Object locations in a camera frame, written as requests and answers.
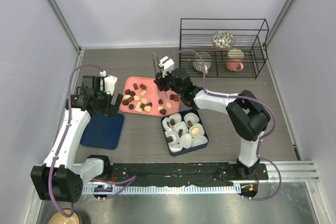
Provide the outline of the pink plastic tray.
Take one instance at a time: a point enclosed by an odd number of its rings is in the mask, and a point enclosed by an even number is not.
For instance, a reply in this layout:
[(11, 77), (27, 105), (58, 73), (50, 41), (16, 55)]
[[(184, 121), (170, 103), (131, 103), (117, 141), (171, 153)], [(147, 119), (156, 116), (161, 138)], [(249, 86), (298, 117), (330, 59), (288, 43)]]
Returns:
[[(135, 90), (133, 84), (138, 85), (138, 89)], [(140, 85), (144, 84), (146, 86), (146, 94), (141, 96), (140, 93), (143, 91)], [(157, 91), (157, 86), (154, 83), (153, 78), (145, 77), (129, 77), (123, 89), (124, 99), (129, 101), (129, 104), (122, 102), (120, 110), (125, 113), (133, 114), (143, 114), (150, 116), (160, 116), (163, 115), (159, 112), (161, 109), (166, 109), (166, 114), (177, 113), (180, 110), (180, 100), (173, 98), (174, 92), (168, 91), (169, 99), (160, 99)], [(167, 108), (166, 104), (170, 103), (172, 108)], [(144, 110), (146, 106), (151, 107), (151, 111), (147, 112)]]

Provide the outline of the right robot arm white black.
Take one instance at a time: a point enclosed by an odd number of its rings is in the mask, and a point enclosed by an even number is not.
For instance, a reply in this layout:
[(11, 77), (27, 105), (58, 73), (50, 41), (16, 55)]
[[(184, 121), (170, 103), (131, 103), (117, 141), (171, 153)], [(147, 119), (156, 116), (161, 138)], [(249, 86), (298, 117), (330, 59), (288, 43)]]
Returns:
[(241, 137), (240, 153), (236, 166), (242, 179), (250, 179), (260, 163), (260, 140), (265, 133), (271, 116), (266, 105), (261, 103), (248, 90), (239, 94), (211, 92), (194, 85), (185, 69), (177, 68), (168, 73), (157, 72), (154, 83), (160, 91), (173, 91), (180, 96), (182, 103), (196, 110), (211, 110), (224, 113)]

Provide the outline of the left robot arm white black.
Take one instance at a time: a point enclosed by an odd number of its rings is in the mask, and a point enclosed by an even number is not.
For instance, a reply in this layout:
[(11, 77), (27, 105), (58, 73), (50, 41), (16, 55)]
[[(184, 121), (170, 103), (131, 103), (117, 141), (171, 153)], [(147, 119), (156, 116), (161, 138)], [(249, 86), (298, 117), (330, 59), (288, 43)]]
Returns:
[(94, 178), (105, 182), (112, 174), (110, 160), (105, 155), (90, 155), (84, 163), (75, 165), (75, 155), (90, 120), (95, 115), (113, 119), (117, 116), (122, 95), (112, 104), (118, 78), (84, 76), (79, 93), (66, 102), (65, 119), (56, 141), (41, 165), (30, 172), (41, 200), (75, 203), (83, 185)]

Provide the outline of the metal tongs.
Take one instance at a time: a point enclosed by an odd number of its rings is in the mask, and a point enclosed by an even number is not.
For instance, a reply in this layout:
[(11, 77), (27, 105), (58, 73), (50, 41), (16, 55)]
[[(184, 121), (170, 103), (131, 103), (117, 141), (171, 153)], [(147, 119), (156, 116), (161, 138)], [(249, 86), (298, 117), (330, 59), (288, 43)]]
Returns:
[(169, 99), (169, 95), (167, 94), (167, 92), (170, 89), (170, 73), (168, 73), (168, 75), (164, 78), (162, 77), (161, 71), (158, 67), (158, 63), (160, 61), (159, 57), (157, 56), (157, 54), (154, 52), (152, 54), (152, 61), (153, 61), (153, 67), (154, 67), (154, 83), (157, 86), (157, 92), (159, 94), (159, 98), (160, 99)]

